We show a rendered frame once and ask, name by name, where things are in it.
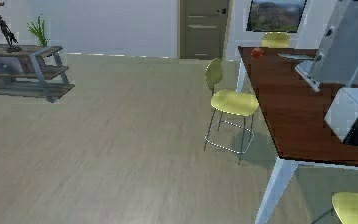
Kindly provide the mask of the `framed landscape picture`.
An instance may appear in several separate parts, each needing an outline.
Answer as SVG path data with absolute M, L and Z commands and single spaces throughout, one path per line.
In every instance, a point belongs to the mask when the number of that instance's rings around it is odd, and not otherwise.
M 247 31 L 296 33 L 307 0 L 252 0 Z

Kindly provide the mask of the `dark brown room door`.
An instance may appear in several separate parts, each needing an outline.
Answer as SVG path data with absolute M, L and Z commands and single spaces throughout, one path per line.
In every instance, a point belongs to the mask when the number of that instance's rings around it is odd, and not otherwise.
M 221 58 L 231 0 L 179 1 L 179 57 L 211 60 Z M 226 14 L 217 10 L 227 9 Z

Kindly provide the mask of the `brown wooden table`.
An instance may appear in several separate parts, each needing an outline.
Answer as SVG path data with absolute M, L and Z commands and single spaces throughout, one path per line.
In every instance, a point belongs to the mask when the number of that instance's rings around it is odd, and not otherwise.
M 277 158 L 254 224 L 267 224 L 300 165 L 358 170 L 358 146 L 342 144 L 324 122 L 340 86 L 325 84 L 316 93 L 282 53 L 313 55 L 314 49 L 265 48 L 257 59 L 250 47 L 238 48 L 240 71 L 247 75 L 273 139 Z

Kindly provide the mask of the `grey flat plate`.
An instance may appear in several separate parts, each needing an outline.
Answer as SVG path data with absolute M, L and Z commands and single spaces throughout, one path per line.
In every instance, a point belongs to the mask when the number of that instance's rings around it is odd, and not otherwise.
M 278 56 L 285 58 L 287 60 L 314 60 L 314 57 L 310 57 L 307 55 L 300 54 L 286 54 L 286 53 L 278 53 Z

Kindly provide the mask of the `white box appliance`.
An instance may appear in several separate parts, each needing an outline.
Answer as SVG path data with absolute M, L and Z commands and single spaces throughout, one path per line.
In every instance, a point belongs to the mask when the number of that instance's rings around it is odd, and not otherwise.
M 343 144 L 358 146 L 358 88 L 340 88 L 325 121 Z

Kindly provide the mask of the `yellow-green chair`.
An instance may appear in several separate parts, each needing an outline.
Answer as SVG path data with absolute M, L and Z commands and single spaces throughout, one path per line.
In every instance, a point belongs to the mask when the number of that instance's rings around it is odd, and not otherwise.
M 222 89 L 215 91 L 215 86 L 219 84 L 223 79 L 222 60 L 220 58 L 212 59 L 205 70 L 205 80 L 209 90 L 211 91 L 211 107 L 213 112 L 211 115 L 208 130 L 204 136 L 204 147 L 206 150 L 207 145 L 224 149 L 229 152 L 233 152 L 239 155 L 238 163 L 241 163 L 242 155 L 245 154 L 250 148 L 254 139 L 254 114 L 259 108 L 259 102 L 256 96 L 252 93 L 242 93 L 233 90 Z M 234 124 L 227 120 L 223 120 L 224 114 L 241 116 L 243 118 L 243 125 Z M 244 140 L 241 140 L 240 150 L 234 149 L 216 144 L 209 140 L 211 130 L 217 126 L 217 130 L 220 130 L 222 123 L 237 127 L 242 130 L 242 137 L 245 137 L 245 133 L 249 133 L 249 141 L 246 147 L 243 147 Z
M 336 192 L 331 198 L 332 207 L 316 218 L 317 224 L 329 213 L 335 212 L 341 224 L 358 224 L 358 192 Z
M 267 48 L 288 48 L 290 37 L 284 32 L 268 32 L 262 40 L 261 46 Z

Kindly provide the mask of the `grey wooden shelf unit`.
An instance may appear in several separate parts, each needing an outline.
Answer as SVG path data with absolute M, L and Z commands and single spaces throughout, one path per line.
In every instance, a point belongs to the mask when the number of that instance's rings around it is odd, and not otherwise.
M 53 103 L 75 87 L 66 75 L 69 67 L 61 61 L 61 46 L 20 45 L 21 51 L 12 53 L 7 48 L 0 44 L 0 59 L 17 59 L 20 71 L 0 66 L 0 95 L 45 98 Z

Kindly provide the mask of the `green house plant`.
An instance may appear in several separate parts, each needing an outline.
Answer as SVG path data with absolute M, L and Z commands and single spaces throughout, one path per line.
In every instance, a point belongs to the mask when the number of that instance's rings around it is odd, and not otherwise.
M 45 20 L 39 15 L 35 22 L 27 24 L 28 31 L 33 34 L 39 41 L 40 45 L 46 47 L 49 39 L 46 37 Z

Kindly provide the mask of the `dark figure statue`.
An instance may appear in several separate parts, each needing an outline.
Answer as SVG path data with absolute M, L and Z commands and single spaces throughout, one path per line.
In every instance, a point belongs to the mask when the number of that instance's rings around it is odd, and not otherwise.
M 19 46 L 13 45 L 13 43 L 17 43 L 17 39 L 16 39 L 15 35 L 11 32 L 10 28 L 8 27 L 6 22 L 3 20 L 1 15 L 0 15 L 0 30 L 1 30 L 1 33 L 4 35 L 6 42 L 8 44 L 6 51 L 8 53 L 20 52 L 21 48 Z

